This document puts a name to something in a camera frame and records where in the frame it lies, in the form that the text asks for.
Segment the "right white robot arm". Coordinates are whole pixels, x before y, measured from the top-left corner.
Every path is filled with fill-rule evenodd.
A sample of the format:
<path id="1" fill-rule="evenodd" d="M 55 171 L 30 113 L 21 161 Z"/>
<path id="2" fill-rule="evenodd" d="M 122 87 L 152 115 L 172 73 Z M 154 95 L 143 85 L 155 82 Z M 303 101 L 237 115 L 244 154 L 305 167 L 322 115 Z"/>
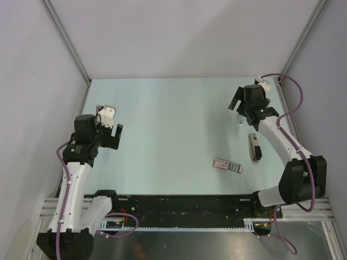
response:
<path id="1" fill-rule="evenodd" d="M 239 87 L 228 107 L 267 139 L 284 165 L 277 186 L 253 193 L 250 211 L 263 217 L 270 206 L 296 204 L 312 212 L 316 200 L 325 196 L 327 161 L 321 155 L 314 156 L 286 131 L 279 113 L 269 103 L 266 90 L 258 83 Z"/>

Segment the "red white staple box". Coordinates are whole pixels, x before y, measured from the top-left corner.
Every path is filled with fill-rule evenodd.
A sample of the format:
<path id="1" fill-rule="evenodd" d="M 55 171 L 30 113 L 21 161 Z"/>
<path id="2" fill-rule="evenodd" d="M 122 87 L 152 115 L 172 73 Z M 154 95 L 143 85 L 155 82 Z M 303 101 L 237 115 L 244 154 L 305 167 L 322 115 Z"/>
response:
<path id="1" fill-rule="evenodd" d="M 229 170 L 235 173 L 242 173 L 242 165 L 226 160 L 214 159 L 213 167 L 221 170 Z"/>

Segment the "blue white staple remover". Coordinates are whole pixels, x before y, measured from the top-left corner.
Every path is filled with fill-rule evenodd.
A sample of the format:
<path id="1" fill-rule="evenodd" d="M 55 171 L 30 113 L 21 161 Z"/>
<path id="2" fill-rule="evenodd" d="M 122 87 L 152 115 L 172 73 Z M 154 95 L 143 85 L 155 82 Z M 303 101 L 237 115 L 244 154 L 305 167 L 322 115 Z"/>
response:
<path id="1" fill-rule="evenodd" d="M 237 121 L 238 121 L 238 124 L 241 126 L 244 124 L 244 121 L 241 115 L 237 115 Z"/>

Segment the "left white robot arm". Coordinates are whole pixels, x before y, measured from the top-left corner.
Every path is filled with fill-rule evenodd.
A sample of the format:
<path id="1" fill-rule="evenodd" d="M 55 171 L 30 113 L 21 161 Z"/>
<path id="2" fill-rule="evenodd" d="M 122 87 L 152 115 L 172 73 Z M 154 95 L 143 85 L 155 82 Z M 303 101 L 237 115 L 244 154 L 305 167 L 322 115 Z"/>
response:
<path id="1" fill-rule="evenodd" d="M 77 116 L 70 140 L 56 151 L 63 166 L 60 195 L 48 230 L 40 232 L 36 240 L 49 259 L 89 259 L 103 218 L 120 210 L 116 192 L 101 190 L 82 212 L 85 183 L 98 149 L 119 147 L 123 126 L 114 124 L 114 116 L 115 110 L 109 107 L 95 115 Z"/>

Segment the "beige black stapler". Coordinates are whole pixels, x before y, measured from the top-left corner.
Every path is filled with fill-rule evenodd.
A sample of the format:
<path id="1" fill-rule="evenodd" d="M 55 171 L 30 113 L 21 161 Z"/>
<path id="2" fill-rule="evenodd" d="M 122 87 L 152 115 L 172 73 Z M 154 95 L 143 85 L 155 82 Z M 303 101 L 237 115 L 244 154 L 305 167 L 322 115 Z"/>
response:
<path id="1" fill-rule="evenodd" d="M 262 150 L 259 145 L 258 137 L 255 133 L 249 135 L 249 152 L 253 164 L 258 164 L 262 159 Z"/>

